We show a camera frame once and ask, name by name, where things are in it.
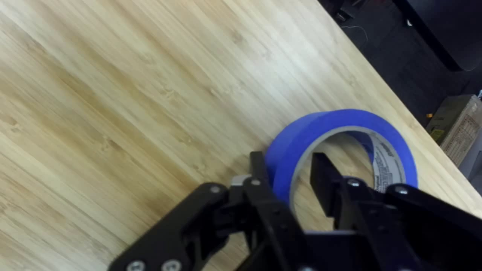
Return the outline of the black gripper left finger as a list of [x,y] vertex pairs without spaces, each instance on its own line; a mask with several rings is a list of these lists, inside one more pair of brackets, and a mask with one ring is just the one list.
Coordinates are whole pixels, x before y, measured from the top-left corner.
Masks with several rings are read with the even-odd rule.
[[271,179],[268,173],[268,166],[264,157],[260,151],[249,154],[249,179],[248,188],[252,193],[269,194],[271,193]]

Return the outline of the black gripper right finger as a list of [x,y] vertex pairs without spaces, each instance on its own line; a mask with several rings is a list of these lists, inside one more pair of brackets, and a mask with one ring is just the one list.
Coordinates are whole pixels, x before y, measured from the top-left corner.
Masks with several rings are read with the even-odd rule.
[[343,176],[325,154],[311,155],[310,185],[326,217],[337,218],[340,214],[341,181]]

